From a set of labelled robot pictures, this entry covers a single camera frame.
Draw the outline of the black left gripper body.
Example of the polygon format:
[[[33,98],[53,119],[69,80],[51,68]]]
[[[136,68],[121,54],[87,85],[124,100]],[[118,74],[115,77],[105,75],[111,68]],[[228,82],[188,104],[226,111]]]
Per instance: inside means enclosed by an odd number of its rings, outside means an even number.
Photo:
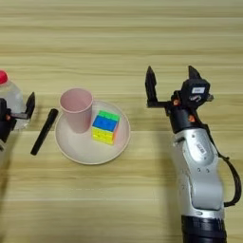
[[[16,119],[11,115],[11,110],[7,108],[7,101],[0,98],[0,140],[6,142],[9,133],[14,129]]]

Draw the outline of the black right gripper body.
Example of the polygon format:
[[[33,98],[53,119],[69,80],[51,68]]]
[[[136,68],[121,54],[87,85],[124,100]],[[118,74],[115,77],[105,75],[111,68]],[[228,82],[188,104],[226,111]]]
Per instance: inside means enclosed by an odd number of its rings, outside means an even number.
[[[209,92],[186,95],[182,91],[176,90],[165,108],[173,132],[176,134],[186,129],[195,128],[202,128],[208,131],[208,125],[200,120],[197,109],[213,99],[214,96]]]

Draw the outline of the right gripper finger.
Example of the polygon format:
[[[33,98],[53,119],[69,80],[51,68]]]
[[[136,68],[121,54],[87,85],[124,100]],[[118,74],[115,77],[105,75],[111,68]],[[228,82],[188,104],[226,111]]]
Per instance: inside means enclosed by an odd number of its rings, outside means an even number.
[[[200,79],[201,76],[199,72],[191,65],[188,66],[189,78],[190,79]]]
[[[151,66],[148,66],[145,76],[145,89],[147,96],[147,106],[150,108],[169,108],[169,102],[160,102],[156,92],[156,76]]]

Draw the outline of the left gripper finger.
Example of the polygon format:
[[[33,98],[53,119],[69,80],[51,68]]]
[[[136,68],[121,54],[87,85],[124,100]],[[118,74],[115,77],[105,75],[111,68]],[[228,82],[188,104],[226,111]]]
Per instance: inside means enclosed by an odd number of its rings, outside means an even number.
[[[32,92],[30,96],[28,97],[27,103],[26,103],[26,111],[21,113],[10,113],[10,115],[15,119],[20,120],[30,120],[31,116],[33,114],[34,108],[35,108],[35,93]]]

